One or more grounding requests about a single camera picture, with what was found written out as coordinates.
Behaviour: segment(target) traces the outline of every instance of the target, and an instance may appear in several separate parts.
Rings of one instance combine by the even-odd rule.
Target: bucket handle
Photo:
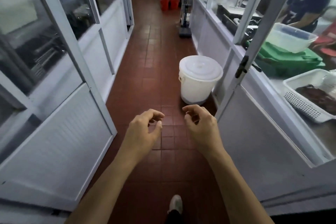
[[[183,83],[185,80],[186,80],[186,78],[183,76],[183,77],[181,77],[181,74],[179,73],[178,74],[178,80],[181,82],[181,83]]]

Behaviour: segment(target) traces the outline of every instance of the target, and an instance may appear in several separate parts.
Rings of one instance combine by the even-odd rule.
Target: red plastic container
[[[179,0],[170,0],[170,9],[176,10],[179,8]]]
[[[161,5],[161,10],[162,11],[167,11],[168,10],[168,5],[169,5],[169,0],[160,0],[160,5]]]

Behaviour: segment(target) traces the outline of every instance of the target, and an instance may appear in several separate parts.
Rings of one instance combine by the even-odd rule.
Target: hallway
[[[106,103],[118,134],[89,188],[114,159],[129,122],[152,108],[166,115],[162,137],[126,181],[109,223],[164,223],[174,194],[182,197],[185,223],[229,223],[215,177],[184,125],[179,61],[197,53],[191,39],[179,38],[179,10],[162,12],[159,0],[132,5],[135,27]],[[212,100],[204,106],[215,114]]]

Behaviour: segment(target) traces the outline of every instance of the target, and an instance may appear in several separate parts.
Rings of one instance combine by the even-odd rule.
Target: person
[[[288,0],[279,15],[283,24],[312,33],[330,0]]]
[[[225,151],[216,118],[199,105],[185,106],[183,111],[191,140],[216,177],[230,223],[274,223]],[[70,214],[66,224],[108,222],[127,177],[160,137],[164,116],[149,109],[131,121],[115,159]],[[148,124],[154,121],[157,121],[155,129],[149,133]],[[175,195],[170,202],[166,224],[182,223],[182,211],[182,199]]]

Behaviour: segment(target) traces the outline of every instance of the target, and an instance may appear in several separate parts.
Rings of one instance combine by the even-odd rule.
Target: hand
[[[123,143],[120,146],[117,156],[125,157],[134,166],[141,161],[153,148],[155,141],[160,137],[162,131],[162,118],[165,115],[159,111],[149,109],[137,115],[129,124]],[[148,131],[148,123],[157,121],[152,133]]]
[[[217,120],[207,109],[199,105],[188,105],[183,107],[182,110],[186,112],[184,119],[191,140],[205,158],[224,150]]]

